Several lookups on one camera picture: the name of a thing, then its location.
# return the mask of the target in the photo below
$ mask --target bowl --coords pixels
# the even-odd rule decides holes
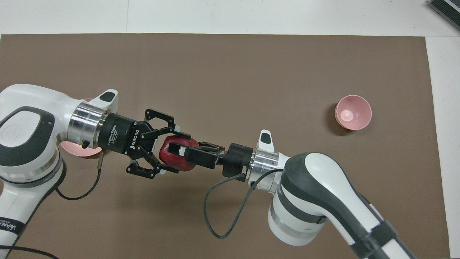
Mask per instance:
[[[348,130],[362,130],[372,118],[372,109],[368,101],[359,95],[342,98],[335,107],[335,119],[340,126]]]
[[[69,154],[72,154],[74,156],[78,157],[91,157],[93,155],[98,154],[99,152],[102,151],[100,147],[97,148],[82,148],[80,145],[69,142],[69,141],[63,141],[61,142],[61,146],[64,148],[65,151],[67,151]]]

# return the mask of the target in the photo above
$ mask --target black cable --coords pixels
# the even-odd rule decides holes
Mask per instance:
[[[68,197],[68,196],[65,196],[63,193],[61,193],[61,191],[59,190],[59,188],[56,188],[56,192],[57,194],[59,194],[59,196],[61,196],[62,198],[66,199],[66,200],[79,200],[79,199],[83,199],[85,198],[86,196],[88,196],[88,194],[90,194],[94,188],[96,188],[96,185],[98,184],[99,182],[99,178],[101,177],[101,168],[102,168],[102,161],[103,161],[103,158],[104,158],[104,154],[105,154],[105,149],[103,149],[101,151],[101,153],[99,154],[99,161],[98,161],[98,177],[96,178],[96,181],[94,182],[94,184],[92,185],[91,189],[89,189],[89,191],[87,191],[85,194],[83,194],[82,196],[78,196],[78,197],[75,197],[75,198],[72,198],[72,197]]]
[[[64,199],[66,200],[79,200],[79,199],[83,199],[85,198],[86,196],[88,196],[88,194],[90,194],[94,188],[96,187],[96,185],[98,184],[99,182],[99,178],[101,177],[101,170],[98,169],[98,177],[96,178],[96,181],[94,182],[94,184],[92,185],[91,189],[89,189],[89,191],[87,191],[85,194],[83,194],[82,196],[78,196],[78,197],[75,197],[75,198],[72,198],[72,197],[67,197],[65,196],[63,193],[61,193],[61,191],[59,190],[59,188],[56,188],[56,192],[57,194],[59,194],[59,196],[63,197]]]
[[[231,181],[231,180],[235,180],[235,179],[237,179],[237,178],[243,177],[243,176],[245,176],[245,174],[241,173],[241,174],[239,174],[239,175],[232,176],[232,177],[230,177],[230,178],[228,178],[228,179],[225,179],[225,180],[223,180],[223,181],[217,183],[216,185],[212,186],[212,187],[208,190],[208,192],[206,193],[206,196],[205,196],[205,198],[204,198],[204,206],[203,206],[204,220],[206,221],[206,225],[207,225],[207,228],[209,229],[209,231],[211,231],[211,233],[212,233],[215,237],[217,237],[217,238],[219,238],[219,239],[224,239],[224,238],[228,237],[228,235],[230,235],[230,232],[232,232],[232,230],[233,230],[233,228],[234,228],[234,226],[235,226],[235,224],[236,224],[238,218],[240,217],[241,211],[243,210],[243,207],[244,207],[244,205],[246,204],[246,201],[249,199],[250,194],[254,191],[254,189],[256,189],[257,184],[258,184],[264,177],[266,177],[267,175],[269,175],[269,174],[271,174],[271,173],[274,173],[274,172],[281,172],[281,171],[283,171],[283,169],[273,169],[273,170],[270,170],[270,171],[266,172],[265,174],[263,174],[261,177],[259,177],[259,178],[257,179],[257,181],[255,181],[255,182],[251,185],[251,188],[250,188],[249,191],[246,193],[246,197],[244,197],[243,203],[241,204],[240,209],[238,210],[238,213],[236,214],[236,217],[235,217],[235,219],[233,220],[233,223],[231,224],[231,226],[230,226],[229,230],[227,231],[227,233],[225,233],[225,234],[223,234],[223,235],[217,234],[217,233],[214,231],[214,229],[211,227],[211,224],[209,223],[209,218],[207,217],[207,208],[206,208],[206,203],[207,203],[208,196],[209,196],[209,194],[210,194],[217,186],[219,186],[219,185],[221,185],[221,184],[224,184],[224,183],[226,183],[226,182],[229,182],[229,181]]]
[[[57,256],[54,256],[50,253],[47,253],[41,250],[37,250],[37,249],[33,249],[33,248],[0,245],[0,249],[19,250],[19,251],[26,251],[26,252],[31,252],[31,253],[38,253],[38,254],[47,256],[49,258],[52,258],[52,259],[59,259],[57,258]]]

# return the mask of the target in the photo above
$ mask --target white table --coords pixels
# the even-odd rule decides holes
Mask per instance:
[[[460,31],[425,0],[0,0],[1,34],[425,36],[450,255],[460,257]]]

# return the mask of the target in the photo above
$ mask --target pink object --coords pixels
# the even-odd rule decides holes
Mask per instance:
[[[371,118],[371,106],[359,95],[345,96],[335,107],[335,119],[342,127],[349,130],[365,128]]]
[[[100,147],[97,148],[82,148],[80,145],[69,142],[63,141],[61,142],[61,146],[64,148],[65,151],[69,152],[74,156],[79,157],[90,157],[102,151]]]

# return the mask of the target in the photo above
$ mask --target brown mat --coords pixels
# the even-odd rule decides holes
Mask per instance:
[[[261,129],[289,156],[323,152],[344,168],[419,258],[449,257],[425,39],[305,35],[2,35],[0,89],[30,83],[91,98],[120,92],[119,113],[171,114],[199,141],[255,147]],[[358,94],[374,117],[349,132],[334,105]],[[96,176],[96,160],[63,152],[61,190],[77,196]],[[154,180],[125,173],[128,157],[109,153],[100,184],[80,201],[50,195],[17,243],[60,258],[355,258],[328,223],[306,247],[277,240],[267,224],[271,195],[260,191],[234,232],[218,240],[202,203],[223,180],[195,168]],[[247,191],[233,182],[210,199],[224,233]],[[11,258],[32,255],[14,252]]]

